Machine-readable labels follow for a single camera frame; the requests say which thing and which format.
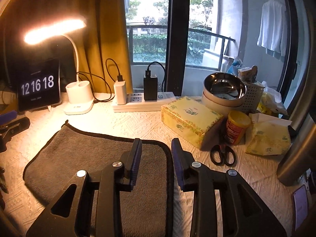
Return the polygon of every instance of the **silver screw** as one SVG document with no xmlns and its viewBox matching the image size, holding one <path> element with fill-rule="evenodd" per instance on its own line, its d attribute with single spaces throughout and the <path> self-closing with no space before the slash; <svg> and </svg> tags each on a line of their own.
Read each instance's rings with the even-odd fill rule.
<svg viewBox="0 0 316 237">
<path fill-rule="evenodd" d="M 122 165 L 121 161 L 115 161 L 112 164 L 113 167 L 120 167 L 121 165 Z"/>
<path fill-rule="evenodd" d="M 85 176 L 86 175 L 86 171 L 85 170 L 79 170 L 78 172 L 77 172 L 77 177 L 83 177 L 83 176 Z"/>
<path fill-rule="evenodd" d="M 236 176 L 236 175 L 237 175 L 237 171 L 234 170 L 234 169 L 229 169 L 229 170 L 228 170 L 228 174 L 229 174 L 230 176 Z"/>
<path fill-rule="evenodd" d="M 200 167 L 200 166 L 201 166 L 200 162 L 198 162 L 198 161 L 192 162 L 192 167 Z"/>
</svg>

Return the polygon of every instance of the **yellow tissue package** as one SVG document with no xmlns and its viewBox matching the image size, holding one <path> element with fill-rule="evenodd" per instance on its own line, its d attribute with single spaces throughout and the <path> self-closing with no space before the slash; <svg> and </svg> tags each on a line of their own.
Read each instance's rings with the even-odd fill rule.
<svg viewBox="0 0 316 237">
<path fill-rule="evenodd" d="M 223 115 L 181 97 L 161 107 L 162 122 L 200 150 L 210 149 Z"/>
<path fill-rule="evenodd" d="M 291 121 L 265 114 L 249 114 L 252 125 L 246 131 L 246 153 L 280 155 L 291 146 L 288 126 Z"/>
</svg>

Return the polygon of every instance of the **barcode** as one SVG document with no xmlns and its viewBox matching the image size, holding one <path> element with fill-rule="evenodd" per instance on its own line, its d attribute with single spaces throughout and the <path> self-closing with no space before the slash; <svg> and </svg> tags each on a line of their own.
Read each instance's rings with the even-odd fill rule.
<svg viewBox="0 0 316 237">
<path fill-rule="evenodd" d="M 229 141 L 230 143 L 233 143 L 233 142 L 234 142 L 234 139 L 229 138 L 228 136 L 226 136 L 226 139 L 227 139 L 227 141 Z"/>
</svg>

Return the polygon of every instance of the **table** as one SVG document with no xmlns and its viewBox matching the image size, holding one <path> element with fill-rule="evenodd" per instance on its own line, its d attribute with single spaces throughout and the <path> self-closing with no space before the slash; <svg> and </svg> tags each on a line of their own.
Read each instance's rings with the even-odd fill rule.
<svg viewBox="0 0 316 237">
<path fill-rule="evenodd" d="M 140 138 L 157 140 L 171 146 L 171 140 L 180 139 L 182 148 L 191 152 L 196 161 L 209 168 L 226 172 L 229 167 L 215 166 L 209 157 L 209 152 L 201 152 L 189 142 L 178 136 L 161 122 L 160 111 L 152 112 L 121 112 L 114 113 L 110 103 L 96 103 L 92 110 L 83 115 L 66 115 L 63 112 L 65 102 L 68 100 L 62 94 L 62 104 L 48 109 L 33 112 L 27 111 L 25 115 L 30 119 L 30 128 L 14 136 L 7 143 L 7 151 L 0 153 L 0 162 L 5 168 L 5 179 L 9 194 L 3 194 L 6 203 L 5 213 L 9 219 L 25 236 L 27 230 L 44 209 L 32 193 L 25 187 L 23 170 L 26 164 L 34 158 L 46 142 L 58 131 L 66 120 L 86 132 L 110 134 L 127 138 Z M 292 230 L 292 203 L 291 193 L 300 185 L 285 187 L 276 176 L 279 156 L 255 156 L 244 153 L 245 146 L 233 147 L 237 156 L 235 169 L 250 184 L 262 198 L 274 215 L 281 222 L 288 236 Z M 217 211 L 220 209 L 219 192 L 216 192 Z M 186 237 L 190 235 L 193 209 L 193 193 L 184 193 L 177 183 L 174 185 L 174 223 L 173 236 Z M 218 218 L 219 236 L 222 236 L 222 220 Z"/>
</svg>

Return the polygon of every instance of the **black charger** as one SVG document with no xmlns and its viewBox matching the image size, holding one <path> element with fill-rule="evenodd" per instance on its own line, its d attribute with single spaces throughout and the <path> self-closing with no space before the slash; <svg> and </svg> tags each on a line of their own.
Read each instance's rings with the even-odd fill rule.
<svg viewBox="0 0 316 237">
<path fill-rule="evenodd" d="M 145 101 L 156 101 L 158 96 L 158 78 L 156 75 L 151 75 L 151 71 L 149 67 L 153 64 L 157 63 L 162 66 L 164 71 L 164 77 L 162 81 L 161 91 L 163 91 L 163 83 L 165 82 L 166 71 L 163 65 L 157 61 L 154 61 L 148 65 L 148 68 L 145 72 L 144 76 L 144 100 Z"/>
</svg>

